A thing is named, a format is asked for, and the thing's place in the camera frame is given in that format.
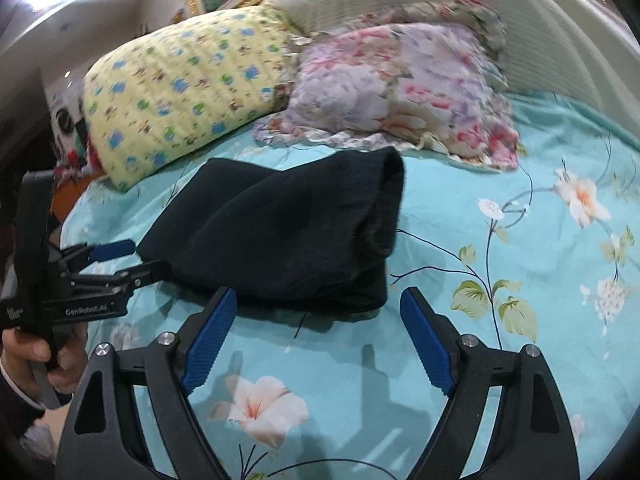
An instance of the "bed sheet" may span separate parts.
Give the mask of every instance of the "bed sheet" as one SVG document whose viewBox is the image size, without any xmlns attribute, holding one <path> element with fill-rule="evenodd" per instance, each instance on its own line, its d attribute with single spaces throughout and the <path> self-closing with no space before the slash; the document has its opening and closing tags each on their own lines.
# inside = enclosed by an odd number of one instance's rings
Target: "bed sheet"
<svg viewBox="0 0 640 480">
<path fill-rule="evenodd" d="M 518 170 L 470 171 L 433 153 L 404 157 L 382 309 L 342 319 L 240 310 L 209 379 L 190 396 L 231 478 L 407 476 L 445 404 L 399 316 L 408 286 L 488 346 L 498 346 L 498 334 L 509 350 L 540 346 L 571 417 L 582 478 L 610 451 L 640 402 L 639 143 L 567 98 L 534 92 L 510 100 L 528 151 Z M 63 226 L 63 244 L 140 241 L 208 158 L 284 170 L 332 153 L 260 147 L 250 127 L 125 194 L 107 180 L 92 183 Z M 136 262 L 130 256 L 90 270 Z M 167 283 L 139 290 L 126 317 L 90 325 L 88 349 L 101 341 L 146 345 L 205 300 Z M 481 464 L 498 395 L 494 388 L 466 474 Z M 170 474 L 146 391 L 136 396 L 154 463 Z"/>
</svg>

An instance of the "blue rubber pad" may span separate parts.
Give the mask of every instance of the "blue rubber pad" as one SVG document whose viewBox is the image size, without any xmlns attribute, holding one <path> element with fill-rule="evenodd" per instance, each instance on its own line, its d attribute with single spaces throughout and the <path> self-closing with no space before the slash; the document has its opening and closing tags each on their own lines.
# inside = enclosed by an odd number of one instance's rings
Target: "blue rubber pad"
<svg viewBox="0 0 640 480">
<path fill-rule="evenodd" d="M 451 374 L 449 353 L 408 290 L 400 297 L 400 316 L 431 384 L 450 396 L 456 387 L 456 381 Z"/>
<path fill-rule="evenodd" d="M 115 258 L 129 256 L 136 252 L 136 243 L 133 240 L 121 240 L 113 244 L 103 244 L 94 247 L 89 254 L 94 262 L 108 262 Z"/>
<path fill-rule="evenodd" d="M 202 386 L 209 377 L 211 367 L 218 357 L 237 311 L 236 293 L 230 288 L 222 296 L 189 348 L 184 375 L 180 382 L 187 395 L 198 386 Z"/>
</svg>

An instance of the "bright light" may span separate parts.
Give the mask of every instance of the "bright light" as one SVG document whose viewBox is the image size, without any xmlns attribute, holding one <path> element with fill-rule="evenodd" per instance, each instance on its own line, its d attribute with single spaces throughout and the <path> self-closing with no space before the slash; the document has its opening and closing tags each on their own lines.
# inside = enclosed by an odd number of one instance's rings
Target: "bright light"
<svg viewBox="0 0 640 480">
<path fill-rule="evenodd" d="M 27 3 L 31 5 L 33 12 L 39 12 L 40 10 L 52 7 L 58 0 L 27 0 Z"/>
</svg>

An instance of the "dark sleeve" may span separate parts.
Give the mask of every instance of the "dark sleeve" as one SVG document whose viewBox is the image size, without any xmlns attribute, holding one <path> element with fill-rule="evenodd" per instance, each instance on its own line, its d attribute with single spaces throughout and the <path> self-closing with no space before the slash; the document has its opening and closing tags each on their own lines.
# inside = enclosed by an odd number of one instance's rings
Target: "dark sleeve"
<svg viewBox="0 0 640 480">
<path fill-rule="evenodd" d="M 6 419 L 12 435 L 20 438 L 37 418 L 44 415 L 44 410 L 37 410 L 24 402 L 14 392 L 0 373 L 0 410 Z"/>
</svg>

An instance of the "metal screw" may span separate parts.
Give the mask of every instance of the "metal screw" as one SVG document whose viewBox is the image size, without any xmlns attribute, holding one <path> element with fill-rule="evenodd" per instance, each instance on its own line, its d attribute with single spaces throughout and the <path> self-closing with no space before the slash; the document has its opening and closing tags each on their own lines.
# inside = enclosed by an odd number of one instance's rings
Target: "metal screw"
<svg viewBox="0 0 640 480">
<path fill-rule="evenodd" d="M 109 346 L 109 343 L 100 343 L 97 347 L 95 347 L 95 354 L 102 357 L 107 355 L 110 350 L 111 347 Z"/>
<path fill-rule="evenodd" d="M 462 344 L 469 348 L 475 348 L 476 346 L 478 346 L 478 343 L 479 343 L 478 338 L 473 334 L 465 334 L 462 336 L 461 339 L 462 339 Z"/>
<path fill-rule="evenodd" d="M 156 341 L 161 345 L 169 346 L 175 341 L 175 334 L 173 332 L 162 332 Z"/>
<path fill-rule="evenodd" d="M 540 348 L 535 345 L 526 345 L 524 351 L 529 357 L 538 357 L 540 355 Z"/>
</svg>

